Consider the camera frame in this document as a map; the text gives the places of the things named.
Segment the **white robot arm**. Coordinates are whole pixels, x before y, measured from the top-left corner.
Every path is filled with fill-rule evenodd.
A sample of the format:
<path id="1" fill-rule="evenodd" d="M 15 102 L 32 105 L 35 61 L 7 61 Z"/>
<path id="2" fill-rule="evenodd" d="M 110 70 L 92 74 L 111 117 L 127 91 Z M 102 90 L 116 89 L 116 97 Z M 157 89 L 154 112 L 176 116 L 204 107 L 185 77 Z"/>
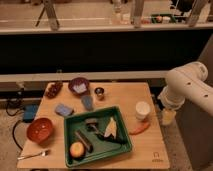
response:
<path id="1" fill-rule="evenodd" d="M 158 96 L 167 109 L 178 110 L 188 99 L 213 116 L 213 87 L 205 83 L 207 67 L 201 62 L 190 62 L 166 73 L 166 86 Z"/>

